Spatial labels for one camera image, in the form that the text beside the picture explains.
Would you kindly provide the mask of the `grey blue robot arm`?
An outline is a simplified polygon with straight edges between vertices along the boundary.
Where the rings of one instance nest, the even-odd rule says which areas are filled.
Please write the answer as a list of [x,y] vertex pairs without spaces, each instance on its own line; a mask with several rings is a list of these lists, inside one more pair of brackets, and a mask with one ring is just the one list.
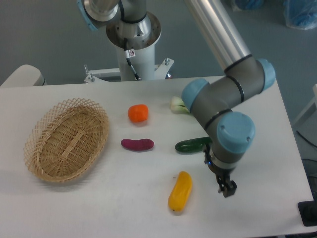
[[[205,145],[205,163],[215,174],[219,192],[232,196],[237,188],[231,172],[255,136],[250,117],[233,108],[275,82],[275,70],[265,59],[254,59],[223,5],[218,0],[188,0],[186,5],[224,71],[215,83],[190,82],[182,91],[185,107],[211,142]],[[144,0],[79,0],[77,6],[90,30],[106,28],[117,48],[122,81],[154,80],[154,45],[161,35],[158,19]]]

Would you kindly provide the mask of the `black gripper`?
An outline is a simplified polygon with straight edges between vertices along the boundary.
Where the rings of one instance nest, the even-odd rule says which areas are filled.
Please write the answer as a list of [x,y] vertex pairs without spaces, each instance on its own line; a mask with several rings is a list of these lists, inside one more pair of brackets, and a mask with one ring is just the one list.
[[205,144],[203,152],[205,154],[204,163],[216,176],[216,182],[219,185],[218,193],[222,193],[225,198],[233,196],[237,189],[236,183],[230,179],[234,163],[225,163],[219,160],[211,150],[210,144]]

